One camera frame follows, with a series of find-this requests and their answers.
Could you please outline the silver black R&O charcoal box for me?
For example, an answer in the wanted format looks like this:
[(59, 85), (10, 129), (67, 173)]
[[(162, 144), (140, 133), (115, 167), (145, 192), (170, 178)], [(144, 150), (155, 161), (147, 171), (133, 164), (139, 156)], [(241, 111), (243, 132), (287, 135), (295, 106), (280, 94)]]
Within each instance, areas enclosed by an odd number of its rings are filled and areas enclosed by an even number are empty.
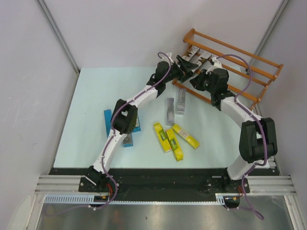
[(182, 58), (188, 62), (196, 63), (196, 54), (199, 52), (200, 48), (197, 46), (191, 46), (183, 55)]

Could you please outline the blue toothpaste box with barcode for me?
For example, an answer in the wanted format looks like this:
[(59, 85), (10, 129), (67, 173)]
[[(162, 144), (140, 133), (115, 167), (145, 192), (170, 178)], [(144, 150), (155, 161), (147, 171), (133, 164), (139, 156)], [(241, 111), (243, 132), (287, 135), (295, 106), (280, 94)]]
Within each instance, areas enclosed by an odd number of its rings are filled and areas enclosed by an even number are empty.
[(132, 133), (140, 132), (140, 131), (141, 131), (141, 126), (140, 126), (140, 121), (139, 121), (139, 115), (137, 115), (136, 124), (135, 124), (135, 127), (134, 127)]

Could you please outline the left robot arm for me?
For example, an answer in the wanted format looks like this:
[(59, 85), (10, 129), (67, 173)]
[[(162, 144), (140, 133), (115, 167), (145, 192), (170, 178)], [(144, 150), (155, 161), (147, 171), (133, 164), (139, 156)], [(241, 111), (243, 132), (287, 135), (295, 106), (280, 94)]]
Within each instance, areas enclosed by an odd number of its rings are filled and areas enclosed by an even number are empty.
[(192, 77), (193, 70), (199, 67), (181, 56), (176, 56), (178, 60), (176, 63), (168, 54), (158, 53), (159, 57), (162, 55), (164, 57), (157, 64), (155, 73), (151, 75), (145, 87), (127, 100), (119, 99), (115, 105), (106, 144), (85, 174), (89, 186), (97, 192), (102, 191), (106, 186), (110, 164), (119, 145), (136, 126), (138, 109), (159, 97), (166, 89), (168, 82), (174, 79), (185, 82)]

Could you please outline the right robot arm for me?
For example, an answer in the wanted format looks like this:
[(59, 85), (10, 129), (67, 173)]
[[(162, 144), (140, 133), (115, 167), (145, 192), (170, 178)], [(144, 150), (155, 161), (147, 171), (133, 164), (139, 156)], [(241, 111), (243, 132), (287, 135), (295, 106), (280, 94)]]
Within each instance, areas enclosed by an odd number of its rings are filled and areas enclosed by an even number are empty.
[(222, 174), (221, 186), (226, 192), (233, 192), (244, 184), (244, 178), (256, 166), (264, 166), (268, 158), (278, 151), (275, 122), (272, 118), (256, 115), (244, 106), (228, 89), (229, 73), (215, 68), (201, 73), (190, 80), (198, 91), (207, 91), (211, 104), (228, 115), (241, 129), (239, 156)]

